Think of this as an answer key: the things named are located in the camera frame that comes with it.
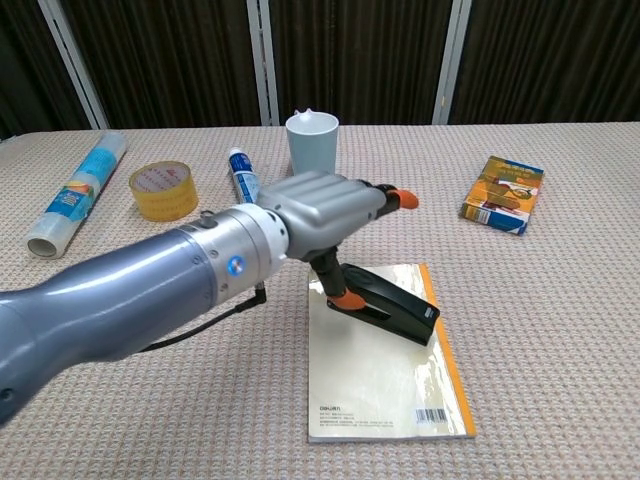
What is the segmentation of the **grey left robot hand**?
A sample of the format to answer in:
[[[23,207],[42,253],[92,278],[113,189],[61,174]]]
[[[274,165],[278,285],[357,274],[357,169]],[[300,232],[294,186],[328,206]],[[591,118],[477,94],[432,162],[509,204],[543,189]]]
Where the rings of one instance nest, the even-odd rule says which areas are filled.
[[[346,286],[338,245],[384,215],[417,208],[419,200],[390,184],[313,171],[262,188],[257,204],[282,219],[289,235],[287,257],[311,266],[328,300],[342,310],[360,310],[366,301]]]

